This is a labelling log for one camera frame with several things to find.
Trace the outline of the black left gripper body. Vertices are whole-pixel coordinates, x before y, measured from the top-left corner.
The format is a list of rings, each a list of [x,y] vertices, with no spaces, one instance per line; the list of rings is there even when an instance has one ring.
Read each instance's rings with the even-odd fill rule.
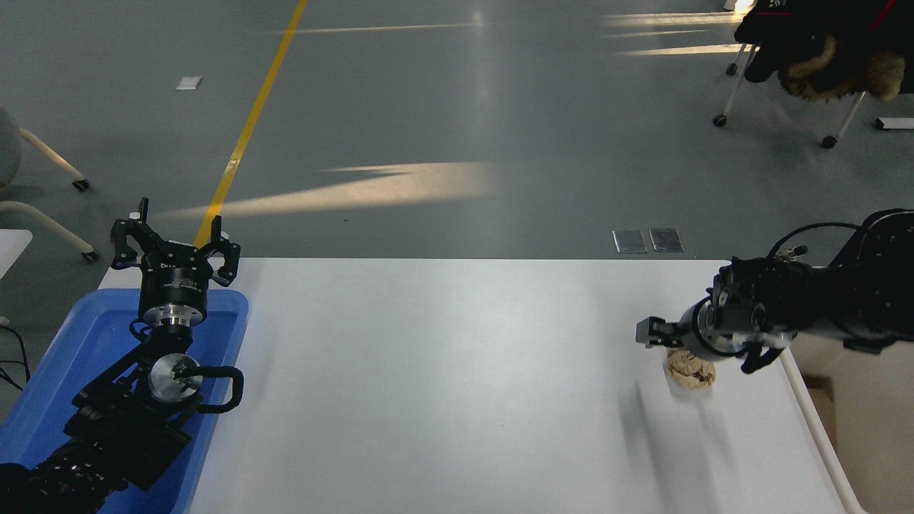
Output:
[[[188,246],[148,251],[141,257],[139,308],[180,305],[205,310],[212,274],[210,263]]]

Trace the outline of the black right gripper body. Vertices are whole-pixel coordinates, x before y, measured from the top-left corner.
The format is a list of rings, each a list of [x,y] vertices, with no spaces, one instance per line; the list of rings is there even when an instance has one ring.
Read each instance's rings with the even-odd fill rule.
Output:
[[[704,348],[704,338],[698,324],[698,314],[702,306],[702,303],[696,303],[686,309],[677,324],[679,326],[677,332],[683,348],[695,356],[708,355]]]

